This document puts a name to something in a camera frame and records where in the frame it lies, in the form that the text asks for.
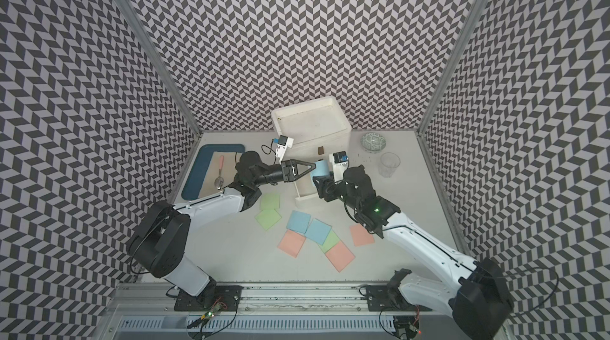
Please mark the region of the blue sticky note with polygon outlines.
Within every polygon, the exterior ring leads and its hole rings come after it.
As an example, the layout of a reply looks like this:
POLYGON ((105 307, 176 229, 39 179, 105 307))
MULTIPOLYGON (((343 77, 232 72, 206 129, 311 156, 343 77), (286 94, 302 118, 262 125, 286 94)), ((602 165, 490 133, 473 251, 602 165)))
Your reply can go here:
POLYGON ((311 178, 328 176, 330 176, 328 160, 319 160, 315 162, 315 168, 311 172, 311 178))
POLYGON ((293 211, 288 220, 287 229, 304 235, 309 227, 311 215, 301 211, 293 211))
POLYGON ((309 240, 323 245, 330 234, 332 227, 318 219, 314 219, 305 231, 305 237, 309 240))

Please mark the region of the white bottom drawer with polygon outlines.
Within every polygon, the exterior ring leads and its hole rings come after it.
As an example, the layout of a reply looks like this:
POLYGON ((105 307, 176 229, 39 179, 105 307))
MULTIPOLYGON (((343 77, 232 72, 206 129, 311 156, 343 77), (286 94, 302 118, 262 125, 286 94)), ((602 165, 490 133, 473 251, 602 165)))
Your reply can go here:
POLYGON ((325 204, 324 199, 319 197, 313 183, 313 176, 321 176, 321 173, 314 170, 294 182, 296 190, 295 206, 301 211, 317 208, 325 204))

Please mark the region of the white drawer cabinet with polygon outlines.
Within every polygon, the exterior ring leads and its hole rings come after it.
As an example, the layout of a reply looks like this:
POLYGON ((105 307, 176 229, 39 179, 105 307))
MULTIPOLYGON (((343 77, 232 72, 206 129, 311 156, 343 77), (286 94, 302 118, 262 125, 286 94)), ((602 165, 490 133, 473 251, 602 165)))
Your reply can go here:
POLYGON ((276 133, 293 139, 286 159, 315 162, 349 150, 352 126, 335 97, 278 108, 271 116, 276 133))

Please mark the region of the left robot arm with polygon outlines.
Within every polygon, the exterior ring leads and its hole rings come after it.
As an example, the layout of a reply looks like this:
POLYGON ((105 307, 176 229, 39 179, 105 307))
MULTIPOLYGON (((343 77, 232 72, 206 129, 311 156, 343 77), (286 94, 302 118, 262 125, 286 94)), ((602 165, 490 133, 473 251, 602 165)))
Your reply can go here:
POLYGON ((185 254, 190 234, 200 227, 251 208, 265 184, 292 183, 316 169, 312 162, 262 162, 255 151, 244 152, 235 165, 232 183, 212 197, 180 208, 165 200, 154 203, 135 228, 127 253, 156 278, 162 278, 190 297, 214 294, 216 281, 185 254))

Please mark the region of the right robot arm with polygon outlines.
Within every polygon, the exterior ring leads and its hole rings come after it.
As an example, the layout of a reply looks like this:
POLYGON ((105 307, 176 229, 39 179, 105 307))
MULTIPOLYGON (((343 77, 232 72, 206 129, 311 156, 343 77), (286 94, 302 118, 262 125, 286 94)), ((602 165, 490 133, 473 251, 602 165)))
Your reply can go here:
POLYGON ((502 268, 446 245, 418 226, 396 204, 377 195, 363 166, 348 168, 340 181, 314 177, 319 198, 340 200, 369 233, 396 244, 420 261, 435 280, 406 273, 397 292, 410 305, 451 317, 471 339, 493 339, 514 310, 502 268))

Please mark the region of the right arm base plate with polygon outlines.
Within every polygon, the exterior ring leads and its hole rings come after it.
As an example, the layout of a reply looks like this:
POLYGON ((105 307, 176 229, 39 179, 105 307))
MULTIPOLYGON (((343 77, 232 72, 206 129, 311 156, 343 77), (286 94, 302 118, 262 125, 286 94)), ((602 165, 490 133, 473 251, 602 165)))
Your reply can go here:
POLYGON ((391 289, 386 285, 371 285, 366 284, 358 288, 368 310, 371 312, 380 311, 423 311, 429 312, 430 308, 425 306, 416 306, 408 303, 405 298, 398 292, 397 289, 391 289))

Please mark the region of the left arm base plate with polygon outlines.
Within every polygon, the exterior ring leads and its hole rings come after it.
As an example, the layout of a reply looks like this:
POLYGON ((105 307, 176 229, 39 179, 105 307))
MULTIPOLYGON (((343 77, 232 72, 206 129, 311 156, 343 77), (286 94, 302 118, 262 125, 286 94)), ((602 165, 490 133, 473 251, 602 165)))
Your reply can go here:
POLYGON ((174 311, 203 312, 210 311, 215 304, 220 304, 220 311, 237 311, 241 301, 243 287, 236 284, 208 285, 198 296, 193 297, 179 289, 174 304, 174 311))

